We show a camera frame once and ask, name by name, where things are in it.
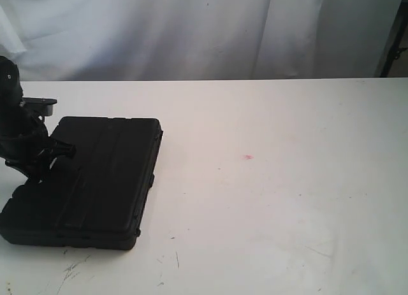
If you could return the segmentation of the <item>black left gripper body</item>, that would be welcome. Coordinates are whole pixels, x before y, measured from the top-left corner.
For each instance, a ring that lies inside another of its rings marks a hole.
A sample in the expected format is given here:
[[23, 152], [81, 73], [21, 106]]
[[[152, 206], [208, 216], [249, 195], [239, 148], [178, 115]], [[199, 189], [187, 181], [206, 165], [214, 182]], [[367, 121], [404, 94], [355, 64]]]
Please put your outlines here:
[[33, 127], [28, 133], [1, 136], [1, 158], [5, 165], [36, 183], [47, 177], [57, 158], [72, 159], [76, 154], [73, 144], [48, 134], [44, 120], [44, 116], [35, 115]]

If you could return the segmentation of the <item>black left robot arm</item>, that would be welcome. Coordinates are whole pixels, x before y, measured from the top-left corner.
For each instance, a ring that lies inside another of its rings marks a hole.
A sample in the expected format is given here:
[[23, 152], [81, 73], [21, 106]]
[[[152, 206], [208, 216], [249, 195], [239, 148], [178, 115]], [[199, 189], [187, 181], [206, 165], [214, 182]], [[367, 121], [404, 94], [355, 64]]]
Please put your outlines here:
[[56, 99], [25, 97], [18, 66], [1, 57], [1, 158], [29, 180], [40, 182], [59, 157], [73, 158], [74, 145], [51, 137], [45, 118]]

